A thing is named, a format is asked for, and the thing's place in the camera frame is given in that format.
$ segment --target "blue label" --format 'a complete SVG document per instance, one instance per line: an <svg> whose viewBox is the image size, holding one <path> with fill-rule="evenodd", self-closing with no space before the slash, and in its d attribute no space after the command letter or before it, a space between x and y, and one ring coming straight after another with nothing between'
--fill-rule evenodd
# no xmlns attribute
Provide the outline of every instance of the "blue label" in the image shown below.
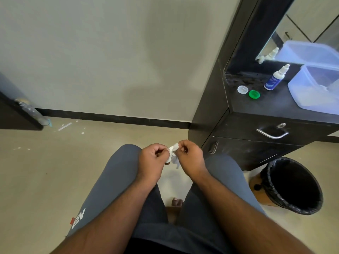
<svg viewBox="0 0 339 254"><path fill-rule="evenodd" d="M273 90L281 81L282 79L277 79L274 76L271 76L271 78L266 82L265 88L269 90Z"/></svg>

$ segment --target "leg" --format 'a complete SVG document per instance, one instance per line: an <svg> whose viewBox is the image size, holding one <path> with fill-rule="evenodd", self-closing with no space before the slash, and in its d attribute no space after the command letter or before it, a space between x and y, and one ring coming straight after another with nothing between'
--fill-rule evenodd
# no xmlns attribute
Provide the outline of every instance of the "leg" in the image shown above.
<svg viewBox="0 0 339 254"><path fill-rule="evenodd" d="M213 155L206 159L205 163L206 168L214 178L218 179L219 182L244 201L264 213L250 190L242 170L230 156L227 154ZM195 183L186 196L177 225L204 237L228 253L233 252L233 247L219 228L210 205Z"/></svg>
<svg viewBox="0 0 339 254"><path fill-rule="evenodd" d="M140 151L138 146L126 144L112 155L83 203L68 236L92 221L134 181ZM151 190L142 208L138 223L145 222L167 222L158 185Z"/></svg>

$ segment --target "printed logo on pants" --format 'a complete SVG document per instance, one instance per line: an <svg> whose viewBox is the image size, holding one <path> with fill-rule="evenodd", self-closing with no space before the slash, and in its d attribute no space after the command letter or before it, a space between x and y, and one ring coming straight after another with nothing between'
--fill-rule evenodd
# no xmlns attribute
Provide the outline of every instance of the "printed logo on pants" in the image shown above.
<svg viewBox="0 0 339 254"><path fill-rule="evenodd" d="M74 228L74 226L82 219L84 213L85 213L85 209L79 213L79 215L75 218L73 225L72 225L72 229Z"/></svg>

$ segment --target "hole in trash can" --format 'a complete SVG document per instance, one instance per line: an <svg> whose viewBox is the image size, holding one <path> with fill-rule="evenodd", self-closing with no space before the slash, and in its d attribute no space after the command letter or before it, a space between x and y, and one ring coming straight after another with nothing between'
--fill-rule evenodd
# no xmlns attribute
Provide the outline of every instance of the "hole in trash can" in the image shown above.
<svg viewBox="0 0 339 254"><path fill-rule="evenodd" d="M288 160L271 170L271 180L277 192L290 204L300 209L317 208L322 193L308 170Z"/></svg>
<svg viewBox="0 0 339 254"><path fill-rule="evenodd" d="M254 190L259 191L261 190L262 186L261 185L254 185Z"/></svg>

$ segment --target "pants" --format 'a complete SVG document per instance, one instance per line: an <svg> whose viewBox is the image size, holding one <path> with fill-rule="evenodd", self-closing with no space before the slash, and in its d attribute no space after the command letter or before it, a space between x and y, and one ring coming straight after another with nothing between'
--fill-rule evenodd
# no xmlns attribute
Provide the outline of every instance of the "pants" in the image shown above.
<svg viewBox="0 0 339 254"><path fill-rule="evenodd" d="M70 229L68 236L93 220L134 181L140 151L138 146L126 144L112 155L83 203L77 223ZM240 167L230 156L212 155L205 163L214 178L264 213ZM176 226L168 224L165 205L156 185L145 201L132 237L153 240L183 252L209 252L206 248L212 246L222 253L236 253L219 228L206 198L195 183L186 196Z"/></svg>

